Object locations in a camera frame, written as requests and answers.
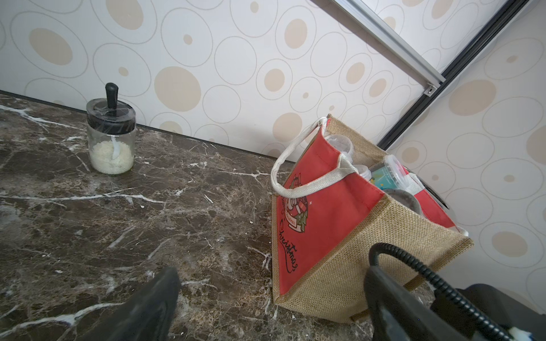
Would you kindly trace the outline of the seed jar yellow label back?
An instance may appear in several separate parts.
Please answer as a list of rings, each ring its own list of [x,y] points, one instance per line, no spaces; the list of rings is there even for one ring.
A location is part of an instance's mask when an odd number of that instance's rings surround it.
[[[354,145],[347,136],[331,134],[328,135],[325,140],[342,155],[344,155],[350,163],[353,163]]]

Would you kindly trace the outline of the red burlap canvas bag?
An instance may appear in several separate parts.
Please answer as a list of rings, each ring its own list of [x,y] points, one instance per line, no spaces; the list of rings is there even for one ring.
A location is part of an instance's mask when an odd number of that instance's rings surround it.
[[[416,213],[360,176],[326,137],[351,140],[354,159],[374,167],[385,152],[333,116],[318,119],[271,171],[272,297],[276,305],[337,323],[366,316],[368,253],[393,244],[439,271],[473,247],[414,173]]]

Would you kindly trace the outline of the seed jar green label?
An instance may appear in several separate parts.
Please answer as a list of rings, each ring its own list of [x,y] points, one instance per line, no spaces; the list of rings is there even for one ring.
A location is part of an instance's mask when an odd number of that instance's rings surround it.
[[[406,208],[412,210],[412,212],[423,215],[421,204],[416,197],[409,192],[401,189],[385,189],[384,192],[398,201],[398,203],[401,203]]]

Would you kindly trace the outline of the seed jar sunflower label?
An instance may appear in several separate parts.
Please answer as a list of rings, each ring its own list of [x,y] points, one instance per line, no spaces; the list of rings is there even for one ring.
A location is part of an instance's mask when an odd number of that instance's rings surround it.
[[[371,168],[372,183],[384,192],[387,189],[404,190],[411,195],[425,189],[418,177],[403,166],[394,155],[387,155]]]

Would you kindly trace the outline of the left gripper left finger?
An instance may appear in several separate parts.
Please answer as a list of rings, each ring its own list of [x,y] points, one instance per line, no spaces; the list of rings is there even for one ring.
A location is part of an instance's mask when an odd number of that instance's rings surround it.
[[[175,316],[181,281],[166,267],[81,340],[166,340]]]

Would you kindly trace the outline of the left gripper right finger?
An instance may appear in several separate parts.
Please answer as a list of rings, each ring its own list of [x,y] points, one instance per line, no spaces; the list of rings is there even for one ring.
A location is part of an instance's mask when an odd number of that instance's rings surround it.
[[[370,267],[364,280],[374,340],[465,340],[380,267]]]

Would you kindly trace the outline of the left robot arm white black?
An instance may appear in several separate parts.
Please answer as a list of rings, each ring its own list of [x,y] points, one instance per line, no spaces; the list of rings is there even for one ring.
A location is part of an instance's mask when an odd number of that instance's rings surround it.
[[[387,254],[416,271],[435,288],[437,300],[454,307],[455,316],[474,329],[448,324],[445,317],[424,307],[380,267]],[[371,312],[374,340],[536,340],[535,331],[502,325],[489,317],[460,291],[449,285],[409,252],[388,243],[374,244],[368,254],[370,268],[363,288]],[[175,268],[166,267],[145,284],[109,318],[82,340],[166,340],[175,315],[181,281]]]

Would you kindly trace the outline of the horizontal aluminium rail back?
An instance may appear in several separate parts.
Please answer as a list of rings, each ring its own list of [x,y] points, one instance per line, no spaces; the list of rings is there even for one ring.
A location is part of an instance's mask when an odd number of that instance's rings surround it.
[[[380,54],[392,61],[432,96],[446,78],[362,1],[333,1],[353,22],[382,47]]]

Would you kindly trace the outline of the glass sugar jar black lid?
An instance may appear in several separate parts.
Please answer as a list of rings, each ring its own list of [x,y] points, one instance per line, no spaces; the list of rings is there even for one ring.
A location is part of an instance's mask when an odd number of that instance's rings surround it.
[[[115,83],[105,85],[105,98],[87,103],[88,153],[92,167],[115,176],[134,165],[137,117],[134,108],[118,100]]]

